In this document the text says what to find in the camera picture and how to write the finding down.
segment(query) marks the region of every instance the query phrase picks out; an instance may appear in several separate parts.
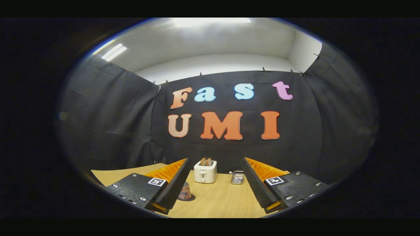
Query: blue letter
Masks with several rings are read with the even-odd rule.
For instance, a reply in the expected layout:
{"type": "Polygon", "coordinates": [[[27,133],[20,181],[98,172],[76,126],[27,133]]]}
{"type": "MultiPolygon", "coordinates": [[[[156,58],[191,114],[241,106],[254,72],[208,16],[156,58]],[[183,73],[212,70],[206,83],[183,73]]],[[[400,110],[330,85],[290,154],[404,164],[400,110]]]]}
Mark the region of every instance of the blue letter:
{"type": "Polygon", "coordinates": [[[251,99],[254,96],[254,86],[252,84],[237,84],[235,86],[235,97],[238,100],[251,99]]]}
{"type": "Polygon", "coordinates": [[[214,88],[212,87],[201,88],[197,91],[197,93],[198,94],[194,97],[196,102],[211,102],[216,99],[216,96],[214,95],[214,88]]]}

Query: table surface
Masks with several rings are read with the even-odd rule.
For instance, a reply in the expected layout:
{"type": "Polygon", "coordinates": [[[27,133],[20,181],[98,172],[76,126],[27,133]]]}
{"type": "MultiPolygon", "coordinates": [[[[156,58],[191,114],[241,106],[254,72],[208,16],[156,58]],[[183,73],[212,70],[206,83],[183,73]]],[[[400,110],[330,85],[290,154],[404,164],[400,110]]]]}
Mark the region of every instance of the table surface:
{"type": "MultiPolygon", "coordinates": [[[[166,166],[158,163],[143,167],[124,170],[92,170],[96,178],[109,186],[131,173],[145,175],[153,170],[166,166]]],[[[194,181],[194,171],[191,170],[187,182],[195,200],[184,202],[177,200],[166,215],[171,218],[260,218],[268,214],[261,208],[251,187],[245,178],[244,183],[231,184],[230,174],[217,174],[212,184],[202,184],[194,181]]]]}

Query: black fabric backdrop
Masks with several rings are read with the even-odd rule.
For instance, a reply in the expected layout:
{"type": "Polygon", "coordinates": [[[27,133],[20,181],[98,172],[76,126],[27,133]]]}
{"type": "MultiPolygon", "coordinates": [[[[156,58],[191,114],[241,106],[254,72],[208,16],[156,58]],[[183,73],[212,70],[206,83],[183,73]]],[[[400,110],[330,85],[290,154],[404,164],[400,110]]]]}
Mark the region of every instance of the black fabric backdrop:
{"type": "MultiPolygon", "coordinates": [[[[243,157],[288,170],[303,171],[328,184],[350,174],[368,156],[377,131],[375,104],[360,73],[335,49],[324,44],[320,58],[304,76],[280,71],[216,73],[159,86],[94,56],[70,75],[57,117],[58,136],[70,161],[89,171],[170,164],[189,158],[193,169],[203,157],[218,162],[218,172],[241,170],[243,157]],[[272,85],[289,85],[283,100],[272,85]],[[254,97],[235,98],[237,84],[254,86],[254,97]],[[170,109],[172,93],[191,87],[180,108],[170,109]],[[196,102],[203,87],[216,99],[196,102]],[[240,111],[241,140],[202,139],[203,112],[222,121],[240,111]],[[277,111],[279,139],[264,140],[264,111],[277,111]],[[168,115],[189,113],[188,134],[168,132],[168,115]]],[[[177,130],[182,128],[179,117],[177,130]]]]}
{"type": "Polygon", "coordinates": [[[94,56],[81,63],[64,86],[58,138],[83,171],[151,165],[150,124],[159,87],[94,56]]]}

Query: cup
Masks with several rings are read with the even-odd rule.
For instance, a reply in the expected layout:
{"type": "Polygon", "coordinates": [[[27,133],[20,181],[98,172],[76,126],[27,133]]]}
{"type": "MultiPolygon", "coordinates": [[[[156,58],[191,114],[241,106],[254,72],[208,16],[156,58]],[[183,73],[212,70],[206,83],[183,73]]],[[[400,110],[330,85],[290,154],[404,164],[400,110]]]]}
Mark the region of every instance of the cup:
{"type": "Polygon", "coordinates": [[[195,196],[191,194],[191,191],[189,189],[189,184],[187,181],[185,181],[184,186],[182,187],[181,192],[178,195],[178,200],[181,201],[192,201],[195,199],[195,196]]]}

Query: white toaster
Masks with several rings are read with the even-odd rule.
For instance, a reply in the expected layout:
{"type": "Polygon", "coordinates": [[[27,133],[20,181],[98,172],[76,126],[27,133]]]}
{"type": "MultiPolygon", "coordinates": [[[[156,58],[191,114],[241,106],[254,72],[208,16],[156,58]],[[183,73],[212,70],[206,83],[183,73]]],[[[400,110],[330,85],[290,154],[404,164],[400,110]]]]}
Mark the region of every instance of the white toaster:
{"type": "Polygon", "coordinates": [[[212,160],[211,166],[200,165],[200,161],[194,166],[194,181],[198,183],[211,184],[216,181],[217,161],[212,160]]]}

